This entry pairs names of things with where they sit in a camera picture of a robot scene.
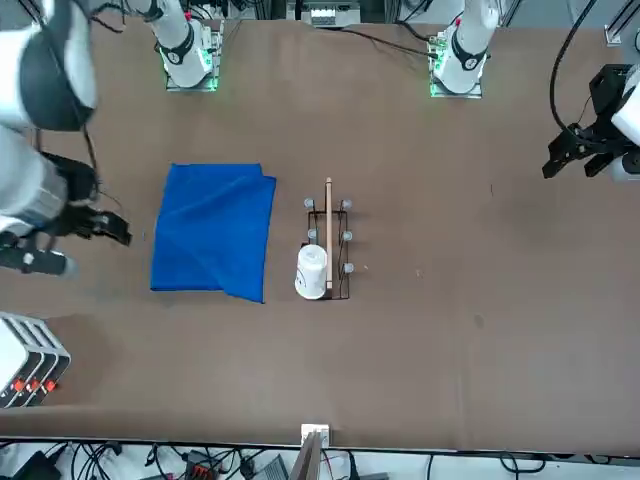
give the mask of white cup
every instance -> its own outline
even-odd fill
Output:
[[[324,296],[327,291],[327,252],[320,245],[305,245],[300,249],[294,285],[307,300]]]

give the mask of brown table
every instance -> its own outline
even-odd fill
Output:
[[[640,189],[540,171],[565,35],[497,32],[485,98],[465,101],[428,97],[424,58],[285,21],[236,30],[215,95],[168,94],[146,27],[97,30],[91,132],[135,240],[66,241],[73,280],[0,273],[2,308],[58,317],[73,355],[49,406],[0,431],[295,443],[326,422],[340,445],[638,453]],[[565,121],[615,60],[600,31],[577,35]],[[79,135],[45,146],[86,158]],[[277,177],[266,305],[149,291],[171,162]],[[354,201],[357,273],[351,300],[309,303],[303,199],[327,176]]]

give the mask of wooden stick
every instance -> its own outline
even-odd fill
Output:
[[[331,203],[331,178],[327,178],[325,183],[326,204],[325,213],[327,216],[327,292],[333,289],[333,210]]]

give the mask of blue cloth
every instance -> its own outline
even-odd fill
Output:
[[[151,289],[263,301],[276,179],[258,164],[172,165],[156,223]]]

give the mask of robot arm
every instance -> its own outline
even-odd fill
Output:
[[[499,0],[466,0],[460,23],[444,32],[447,51],[434,75],[452,93],[471,91],[482,76],[487,48],[500,21]]]
[[[589,83],[596,120],[569,125],[549,144],[545,178],[568,163],[589,158],[587,177],[609,169],[614,180],[640,179],[640,68],[605,65]]]
[[[179,0],[128,4],[150,25],[177,85],[197,85],[211,71],[201,25],[185,19]],[[70,262],[53,251],[57,237],[106,235],[128,245],[131,235],[122,218],[89,206],[97,172],[37,152],[22,135],[27,128],[86,135],[97,103],[90,13],[80,0],[44,0],[42,13],[34,8],[30,15],[30,26],[0,32],[0,266],[60,275]],[[44,249],[36,245],[40,233],[50,236]]]

